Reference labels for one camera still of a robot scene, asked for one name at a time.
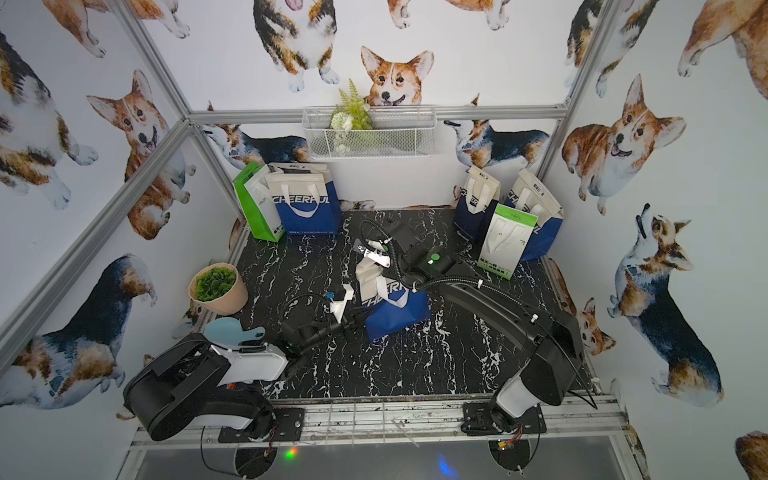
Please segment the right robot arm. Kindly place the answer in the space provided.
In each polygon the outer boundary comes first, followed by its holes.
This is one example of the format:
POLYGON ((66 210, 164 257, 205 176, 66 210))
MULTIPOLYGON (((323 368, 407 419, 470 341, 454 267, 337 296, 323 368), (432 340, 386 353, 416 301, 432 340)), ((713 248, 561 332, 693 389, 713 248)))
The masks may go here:
POLYGON ((475 267, 440 245, 427 247, 400 221, 373 222, 390 260, 389 271, 413 293, 437 290, 483 320, 526 355, 520 368, 478 413, 462 424, 468 435, 512 432, 541 405, 559 406, 581 375, 584 346, 574 314, 528 305, 488 282, 475 267))

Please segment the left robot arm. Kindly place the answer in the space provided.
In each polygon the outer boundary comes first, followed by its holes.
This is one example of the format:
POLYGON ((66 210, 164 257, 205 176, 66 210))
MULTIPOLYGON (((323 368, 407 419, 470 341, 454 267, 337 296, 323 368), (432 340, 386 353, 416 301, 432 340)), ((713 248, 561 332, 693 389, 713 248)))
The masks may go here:
POLYGON ((253 384, 284 381, 307 364, 311 349, 354 330, 371 310, 352 307, 304 328, 290 323, 298 343, 265 342, 254 331, 217 344, 208 332, 191 333, 151 360, 124 387, 124 407, 154 441, 188 427, 228 428, 258 441, 277 429, 273 405, 253 384))

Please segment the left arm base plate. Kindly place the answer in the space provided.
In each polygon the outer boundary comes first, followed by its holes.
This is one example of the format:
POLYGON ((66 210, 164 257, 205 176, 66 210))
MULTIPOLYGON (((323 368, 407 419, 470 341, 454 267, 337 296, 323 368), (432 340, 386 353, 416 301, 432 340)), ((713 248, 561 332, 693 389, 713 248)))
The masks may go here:
POLYGON ((241 429, 222 428, 218 441, 222 444, 298 441, 302 434, 305 414, 304 408, 277 408, 269 413, 261 412, 256 419, 241 429))

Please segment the green white bag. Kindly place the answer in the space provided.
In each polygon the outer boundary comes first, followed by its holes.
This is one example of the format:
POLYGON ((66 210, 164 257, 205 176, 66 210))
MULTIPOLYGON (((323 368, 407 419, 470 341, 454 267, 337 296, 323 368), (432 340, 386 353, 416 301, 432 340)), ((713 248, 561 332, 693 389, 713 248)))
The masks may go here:
POLYGON ((248 163, 234 179, 234 188, 253 237, 278 242, 285 230, 266 183, 269 172, 267 165, 248 163))
POLYGON ((535 215, 498 204, 491 217, 477 266, 510 280, 537 220, 535 215))

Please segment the blue white bag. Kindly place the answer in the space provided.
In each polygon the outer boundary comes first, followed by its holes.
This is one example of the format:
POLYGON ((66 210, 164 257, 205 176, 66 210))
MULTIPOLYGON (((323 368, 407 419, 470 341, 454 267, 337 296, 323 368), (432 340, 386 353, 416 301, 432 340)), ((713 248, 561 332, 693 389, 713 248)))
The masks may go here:
POLYGON ((342 221, 330 167, 271 163, 265 180, 288 235, 337 235, 342 221))

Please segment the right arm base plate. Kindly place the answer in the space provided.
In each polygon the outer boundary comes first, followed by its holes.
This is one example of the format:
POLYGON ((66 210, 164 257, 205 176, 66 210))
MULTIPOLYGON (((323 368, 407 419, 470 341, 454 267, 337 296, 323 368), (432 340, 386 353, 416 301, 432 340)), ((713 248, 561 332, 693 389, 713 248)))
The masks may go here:
POLYGON ((543 434, 547 426, 539 405, 529 408, 521 417, 504 412, 494 402, 468 402, 462 405, 460 430, 468 436, 543 434))

